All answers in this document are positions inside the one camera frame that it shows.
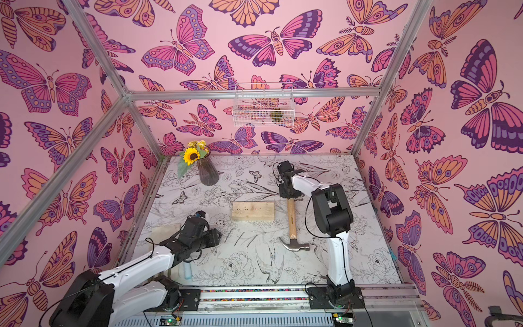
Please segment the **dark glass vase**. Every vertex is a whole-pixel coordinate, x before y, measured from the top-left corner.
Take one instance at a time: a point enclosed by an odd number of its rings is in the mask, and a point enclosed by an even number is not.
[[[210,158],[211,152],[209,150],[209,154],[203,158],[197,161],[198,163],[198,174],[200,174],[200,181],[204,185],[214,185],[218,182],[218,179],[220,178],[218,175],[218,171],[212,164],[211,158]]]

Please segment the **claw hammer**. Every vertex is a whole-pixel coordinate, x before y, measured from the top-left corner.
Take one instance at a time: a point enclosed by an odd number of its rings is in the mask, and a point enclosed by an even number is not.
[[[300,244],[296,238],[296,208],[294,207],[294,199],[287,199],[287,215],[289,216],[290,241],[289,244],[285,244],[285,242],[280,238],[281,243],[290,251],[310,250],[310,245],[308,243]]]

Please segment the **wood plank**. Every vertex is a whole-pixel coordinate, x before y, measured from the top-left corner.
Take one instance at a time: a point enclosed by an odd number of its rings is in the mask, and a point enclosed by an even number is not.
[[[274,202],[234,202],[232,220],[274,221]]]

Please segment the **wire basket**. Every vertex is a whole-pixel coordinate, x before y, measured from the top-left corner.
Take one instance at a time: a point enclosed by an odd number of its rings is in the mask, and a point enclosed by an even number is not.
[[[287,88],[280,88],[282,83],[279,82],[265,83],[267,86],[274,85],[274,88],[260,89],[256,94],[240,88],[240,85],[244,84],[249,84],[252,88],[254,83],[235,84],[232,107],[235,126],[240,127],[249,123],[254,126],[294,126],[295,103],[292,83],[289,83]]]

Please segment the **yellow flower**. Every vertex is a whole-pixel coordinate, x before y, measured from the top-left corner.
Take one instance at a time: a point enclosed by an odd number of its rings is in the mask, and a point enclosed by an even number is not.
[[[194,164],[196,160],[200,159],[200,153],[195,148],[188,148],[184,154],[184,161],[188,166]]]

